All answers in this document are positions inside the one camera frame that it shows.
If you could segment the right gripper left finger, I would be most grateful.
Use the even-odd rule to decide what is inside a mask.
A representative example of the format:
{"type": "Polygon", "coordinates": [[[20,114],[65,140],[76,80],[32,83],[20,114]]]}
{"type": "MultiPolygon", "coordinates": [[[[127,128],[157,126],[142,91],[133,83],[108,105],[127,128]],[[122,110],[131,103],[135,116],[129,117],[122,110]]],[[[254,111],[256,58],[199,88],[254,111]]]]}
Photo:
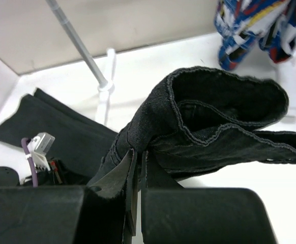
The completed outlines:
{"type": "Polygon", "coordinates": [[[131,243],[137,153],[88,186],[0,187],[0,243],[131,243]]]}

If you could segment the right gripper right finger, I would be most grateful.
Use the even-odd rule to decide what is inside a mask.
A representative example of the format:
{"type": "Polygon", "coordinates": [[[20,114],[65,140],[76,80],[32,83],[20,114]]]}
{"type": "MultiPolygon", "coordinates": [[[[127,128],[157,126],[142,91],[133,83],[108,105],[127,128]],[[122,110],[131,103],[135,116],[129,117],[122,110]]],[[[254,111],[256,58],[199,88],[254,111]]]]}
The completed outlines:
{"type": "Polygon", "coordinates": [[[145,152],[141,169],[144,243],[276,243],[261,198],[246,188],[184,188],[145,152]]]}

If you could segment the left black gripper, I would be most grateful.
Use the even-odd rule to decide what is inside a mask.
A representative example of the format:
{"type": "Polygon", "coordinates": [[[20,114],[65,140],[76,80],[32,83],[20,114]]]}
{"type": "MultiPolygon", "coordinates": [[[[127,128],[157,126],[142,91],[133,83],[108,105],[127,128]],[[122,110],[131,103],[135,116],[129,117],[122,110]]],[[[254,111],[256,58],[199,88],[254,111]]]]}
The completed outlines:
{"type": "Polygon", "coordinates": [[[66,174],[68,171],[64,167],[62,161],[60,159],[50,159],[48,163],[50,170],[35,166],[38,186],[67,185],[68,181],[66,174]]]}

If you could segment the black trousers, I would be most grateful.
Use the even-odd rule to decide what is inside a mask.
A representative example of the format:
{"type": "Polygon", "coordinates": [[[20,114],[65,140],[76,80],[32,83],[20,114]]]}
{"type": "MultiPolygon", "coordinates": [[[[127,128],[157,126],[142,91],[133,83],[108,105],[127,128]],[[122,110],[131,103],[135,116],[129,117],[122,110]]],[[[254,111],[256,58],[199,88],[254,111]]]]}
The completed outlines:
{"type": "Polygon", "coordinates": [[[148,151],[174,179],[258,161],[296,164],[296,132],[266,131],[282,119],[288,95],[271,79],[191,67],[167,75],[119,132],[38,89],[0,124],[0,142],[20,146],[40,132],[55,137],[49,157],[96,181],[128,150],[148,151]]]}

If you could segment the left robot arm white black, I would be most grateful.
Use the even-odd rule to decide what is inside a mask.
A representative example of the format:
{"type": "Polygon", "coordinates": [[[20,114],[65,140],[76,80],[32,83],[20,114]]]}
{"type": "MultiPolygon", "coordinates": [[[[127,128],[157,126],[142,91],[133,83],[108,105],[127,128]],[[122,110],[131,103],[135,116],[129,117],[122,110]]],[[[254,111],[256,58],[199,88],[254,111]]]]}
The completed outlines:
{"type": "MultiPolygon", "coordinates": [[[[35,165],[35,172],[39,186],[43,185],[67,185],[65,176],[68,171],[63,166],[61,160],[52,158],[48,161],[49,169],[35,165]]],[[[9,167],[0,166],[0,187],[32,186],[32,176],[27,176],[24,180],[19,179],[18,173],[9,167]]]]}

